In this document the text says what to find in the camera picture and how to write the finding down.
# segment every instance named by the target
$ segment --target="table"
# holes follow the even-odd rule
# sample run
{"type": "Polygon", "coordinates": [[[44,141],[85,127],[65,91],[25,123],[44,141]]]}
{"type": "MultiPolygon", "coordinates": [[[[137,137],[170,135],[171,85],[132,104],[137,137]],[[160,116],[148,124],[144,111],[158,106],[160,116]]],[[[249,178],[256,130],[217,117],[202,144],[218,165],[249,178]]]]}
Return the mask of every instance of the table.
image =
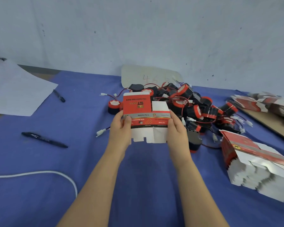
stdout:
{"type": "MultiPolygon", "coordinates": [[[[51,80],[65,103],[53,94],[31,117],[0,117],[0,175],[56,170],[70,176],[80,191],[104,153],[113,116],[108,96],[119,93],[120,76],[62,71],[51,80]],[[61,149],[21,136],[34,131],[69,145],[61,149]]],[[[236,90],[193,87],[216,106],[236,90]]],[[[284,140],[245,116],[254,141],[273,145],[284,155],[284,140]]],[[[216,145],[211,134],[204,144],[216,145]]],[[[284,203],[232,185],[220,150],[201,148],[191,154],[212,197],[230,226],[284,226],[284,203]]],[[[0,179],[0,226],[55,226],[74,200],[72,184],[59,175],[40,174],[0,179]]],[[[114,190],[109,226],[184,226],[175,169],[167,144],[132,143],[122,161],[114,190]]]]}

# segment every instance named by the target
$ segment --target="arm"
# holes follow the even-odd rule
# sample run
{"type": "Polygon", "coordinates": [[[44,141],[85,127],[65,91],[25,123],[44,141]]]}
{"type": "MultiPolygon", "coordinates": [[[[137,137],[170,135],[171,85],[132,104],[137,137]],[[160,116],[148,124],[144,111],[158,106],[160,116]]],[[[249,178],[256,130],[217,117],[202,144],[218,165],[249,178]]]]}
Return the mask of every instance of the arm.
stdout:
{"type": "Polygon", "coordinates": [[[229,227],[191,159],[186,128],[171,111],[167,143],[177,171],[186,227],[229,227]]]}
{"type": "Polygon", "coordinates": [[[120,111],[110,126],[107,148],[78,197],[64,214],[58,227],[107,226],[119,165],[131,140],[131,118],[122,127],[120,111]]]}

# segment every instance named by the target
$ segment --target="forearm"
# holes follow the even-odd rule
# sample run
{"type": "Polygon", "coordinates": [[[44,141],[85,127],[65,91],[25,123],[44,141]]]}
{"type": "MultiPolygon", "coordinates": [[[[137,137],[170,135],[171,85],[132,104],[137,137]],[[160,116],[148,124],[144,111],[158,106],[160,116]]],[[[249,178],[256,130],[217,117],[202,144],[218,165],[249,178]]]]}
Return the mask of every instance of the forearm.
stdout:
{"type": "Polygon", "coordinates": [[[107,226],[122,156],[106,150],[58,226],[107,226]]]}
{"type": "Polygon", "coordinates": [[[192,160],[177,169],[186,227],[229,227],[192,160]]]}

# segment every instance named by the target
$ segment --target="right hand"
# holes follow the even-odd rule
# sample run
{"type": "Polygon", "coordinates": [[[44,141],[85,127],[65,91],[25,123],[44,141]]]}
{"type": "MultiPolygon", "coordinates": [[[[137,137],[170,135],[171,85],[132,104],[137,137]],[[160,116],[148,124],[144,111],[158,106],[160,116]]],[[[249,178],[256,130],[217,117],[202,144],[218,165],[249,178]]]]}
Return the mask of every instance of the right hand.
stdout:
{"type": "Polygon", "coordinates": [[[187,161],[192,161],[186,128],[181,120],[170,110],[171,119],[168,121],[167,144],[170,158],[176,170],[187,161]]]}

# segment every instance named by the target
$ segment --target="white paper sheet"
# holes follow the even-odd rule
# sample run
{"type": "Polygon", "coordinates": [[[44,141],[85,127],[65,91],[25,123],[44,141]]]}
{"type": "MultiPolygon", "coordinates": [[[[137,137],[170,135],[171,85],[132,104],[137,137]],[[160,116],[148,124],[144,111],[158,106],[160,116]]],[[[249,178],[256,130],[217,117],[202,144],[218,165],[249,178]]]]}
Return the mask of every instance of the white paper sheet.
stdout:
{"type": "Polygon", "coordinates": [[[31,116],[57,86],[12,61],[0,62],[0,114],[31,116]]]}

